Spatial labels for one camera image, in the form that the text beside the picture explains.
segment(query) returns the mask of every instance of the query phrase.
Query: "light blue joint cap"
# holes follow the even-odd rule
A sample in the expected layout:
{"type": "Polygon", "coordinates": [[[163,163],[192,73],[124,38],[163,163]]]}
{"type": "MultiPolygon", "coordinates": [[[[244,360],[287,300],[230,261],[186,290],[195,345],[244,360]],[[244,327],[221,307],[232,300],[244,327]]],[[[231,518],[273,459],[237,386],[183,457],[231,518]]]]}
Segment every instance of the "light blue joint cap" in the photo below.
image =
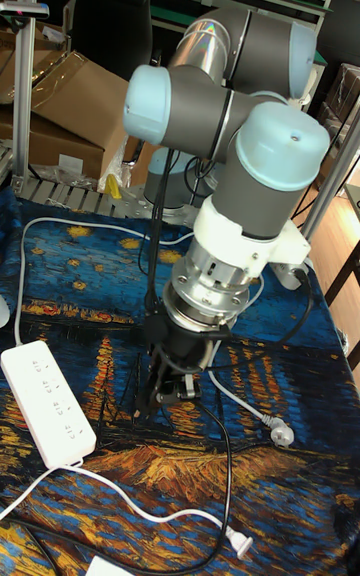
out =
{"type": "Polygon", "coordinates": [[[140,65],[127,90],[123,123],[127,134],[161,144],[169,123],[171,81],[165,67],[140,65]]]}
{"type": "Polygon", "coordinates": [[[329,143],[327,131],[308,114],[267,102],[254,107],[239,130],[236,152],[259,183],[290,192],[312,183],[329,143]]]}
{"type": "MultiPolygon", "coordinates": [[[[164,173],[167,153],[167,147],[160,147],[160,149],[157,149],[156,152],[153,153],[149,165],[149,172],[151,172],[151,174],[159,175],[164,173]]],[[[191,158],[194,158],[192,154],[187,154],[186,152],[175,152],[171,173],[180,174],[181,172],[184,172],[185,167],[191,158]]]]}
{"type": "Polygon", "coordinates": [[[313,29],[293,23],[289,47],[290,97],[301,98],[309,80],[316,52],[316,34],[313,29]]]}

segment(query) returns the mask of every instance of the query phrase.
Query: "yellow object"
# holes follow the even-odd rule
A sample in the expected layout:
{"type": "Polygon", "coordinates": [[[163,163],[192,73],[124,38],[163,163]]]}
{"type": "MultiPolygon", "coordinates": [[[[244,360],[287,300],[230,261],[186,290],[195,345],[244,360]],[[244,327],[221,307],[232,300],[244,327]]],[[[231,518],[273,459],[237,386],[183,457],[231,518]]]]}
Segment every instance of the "yellow object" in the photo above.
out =
{"type": "Polygon", "coordinates": [[[112,198],[116,198],[117,200],[122,198],[122,196],[120,194],[119,186],[117,184],[117,181],[116,181],[114,174],[109,174],[106,178],[105,194],[110,194],[110,196],[112,196],[112,198]]]}

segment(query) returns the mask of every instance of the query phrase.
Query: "power plug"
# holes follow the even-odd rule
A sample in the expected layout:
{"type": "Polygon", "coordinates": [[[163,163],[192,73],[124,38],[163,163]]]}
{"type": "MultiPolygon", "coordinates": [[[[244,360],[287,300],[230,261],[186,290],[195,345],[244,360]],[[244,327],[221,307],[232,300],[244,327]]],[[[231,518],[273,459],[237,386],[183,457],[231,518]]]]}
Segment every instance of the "power plug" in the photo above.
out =
{"type": "Polygon", "coordinates": [[[289,447],[294,442],[294,432],[282,418],[273,418],[270,424],[271,440],[278,447],[289,447]]]}
{"type": "Polygon", "coordinates": [[[228,538],[231,547],[235,550],[238,560],[245,556],[248,549],[253,544],[251,536],[244,536],[241,532],[236,532],[232,527],[226,530],[226,537],[228,538]]]}

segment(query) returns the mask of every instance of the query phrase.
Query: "power outlet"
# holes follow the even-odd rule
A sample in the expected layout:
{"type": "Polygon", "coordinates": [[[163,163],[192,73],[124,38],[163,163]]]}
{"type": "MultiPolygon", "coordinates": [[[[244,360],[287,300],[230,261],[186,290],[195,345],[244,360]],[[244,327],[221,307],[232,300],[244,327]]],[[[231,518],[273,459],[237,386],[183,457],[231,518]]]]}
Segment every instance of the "power outlet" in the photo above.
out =
{"type": "Polygon", "coordinates": [[[46,343],[4,351],[1,368],[46,467],[94,451],[96,436],[46,343]]]}

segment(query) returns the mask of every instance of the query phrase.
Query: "table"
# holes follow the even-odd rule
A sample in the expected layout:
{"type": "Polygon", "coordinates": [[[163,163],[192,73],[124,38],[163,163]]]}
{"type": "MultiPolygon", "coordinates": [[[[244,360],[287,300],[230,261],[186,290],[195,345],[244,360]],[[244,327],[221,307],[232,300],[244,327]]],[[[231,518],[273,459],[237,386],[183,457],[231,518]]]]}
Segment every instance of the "table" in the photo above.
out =
{"type": "MultiPolygon", "coordinates": [[[[43,206],[0,194],[0,293],[16,300],[22,226],[44,214],[43,206]]],[[[145,509],[156,513],[186,506],[221,518],[226,457],[215,423],[193,403],[177,404],[149,421],[135,422],[134,399],[147,373],[142,332],[146,279],[138,270],[139,241],[125,233],[81,228],[99,216],[46,208],[47,216],[78,220],[78,227],[39,223],[26,241],[27,276],[23,342],[45,339],[97,433],[85,467],[120,483],[145,509]]],[[[104,219],[144,231],[144,220],[104,219]]],[[[171,240],[188,230],[165,227],[171,240]]],[[[159,292],[171,264],[184,253],[161,248],[159,292]]],[[[280,338],[304,310],[303,291],[284,290],[265,270],[265,290],[239,319],[233,341],[217,362],[237,364],[221,380],[264,412],[291,424],[295,443],[281,451],[250,414],[201,378],[203,402],[228,428],[233,449],[232,526],[254,537],[237,561],[226,544],[202,574],[231,576],[346,576],[357,560],[359,530],[360,407],[348,364],[315,274],[310,320],[286,346],[280,338]]],[[[14,345],[12,325],[0,331],[1,349],[14,345]]],[[[10,503],[44,466],[4,378],[0,378],[1,503],[10,503]]],[[[83,576],[94,551],[163,570],[191,565],[208,555],[217,531],[187,519],[154,526],[138,519],[105,486],[82,476],[56,473],[0,524],[0,573],[54,574],[29,532],[37,532],[67,576],[83,576]],[[62,532],[65,542],[50,532],[62,532]]]]}

